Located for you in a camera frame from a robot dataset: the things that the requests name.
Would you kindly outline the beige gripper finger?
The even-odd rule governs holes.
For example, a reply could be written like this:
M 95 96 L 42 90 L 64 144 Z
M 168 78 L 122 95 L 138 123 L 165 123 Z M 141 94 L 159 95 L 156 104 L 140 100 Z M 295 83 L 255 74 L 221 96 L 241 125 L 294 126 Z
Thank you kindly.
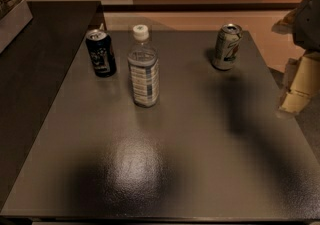
M 290 58 L 282 80 L 278 111 L 299 114 L 320 91 L 320 53 L 307 50 L 299 59 Z

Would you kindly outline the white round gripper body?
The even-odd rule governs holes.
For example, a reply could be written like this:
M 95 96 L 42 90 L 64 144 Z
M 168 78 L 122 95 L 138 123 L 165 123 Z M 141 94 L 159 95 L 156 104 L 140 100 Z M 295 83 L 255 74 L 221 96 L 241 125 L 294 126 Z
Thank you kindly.
M 272 26 L 278 34 L 291 34 L 295 45 L 305 50 L 320 50 L 320 0 L 302 0 Z

